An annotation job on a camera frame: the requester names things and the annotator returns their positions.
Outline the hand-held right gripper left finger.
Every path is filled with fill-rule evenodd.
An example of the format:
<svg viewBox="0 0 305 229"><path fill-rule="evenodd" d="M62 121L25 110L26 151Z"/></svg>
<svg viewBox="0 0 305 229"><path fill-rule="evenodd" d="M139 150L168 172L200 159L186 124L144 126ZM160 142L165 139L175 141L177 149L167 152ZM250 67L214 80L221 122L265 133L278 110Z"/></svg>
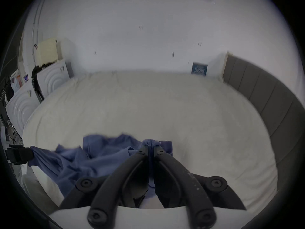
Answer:
<svg viewBox="0 0 305 229"><path fill-rule="evenodd" d="M149 148L124 161L111 175L80 178L60 209L90 206L87 221L93 228L113 228L118 206L139 208L149 188Z"/></svg>

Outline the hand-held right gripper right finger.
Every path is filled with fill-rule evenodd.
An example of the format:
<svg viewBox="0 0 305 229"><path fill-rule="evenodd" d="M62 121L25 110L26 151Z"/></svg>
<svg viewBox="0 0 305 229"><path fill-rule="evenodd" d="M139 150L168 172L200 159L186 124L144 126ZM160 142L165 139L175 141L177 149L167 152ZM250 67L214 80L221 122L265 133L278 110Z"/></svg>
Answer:
<svg viewBox="0 0 305 229"><path fill-rule="evenodd" d="M220 176L193 174L161 146L154 148L155 193L164 208L186 206L191 228L211 228L217 221L214 207L246 210L241 199Z"/></svg>

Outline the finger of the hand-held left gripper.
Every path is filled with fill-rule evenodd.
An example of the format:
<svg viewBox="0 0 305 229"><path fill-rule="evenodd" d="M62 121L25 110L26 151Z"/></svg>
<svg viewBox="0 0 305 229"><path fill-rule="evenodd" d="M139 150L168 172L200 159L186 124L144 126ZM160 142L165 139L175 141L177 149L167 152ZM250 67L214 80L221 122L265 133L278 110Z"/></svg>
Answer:
<svg viewBox="0 0 305 229"><path fill-rule="evenodd" d="M6 149L6 157L14 165L23 165L34 158L34 153L29 147L9 144Z"/></svg>

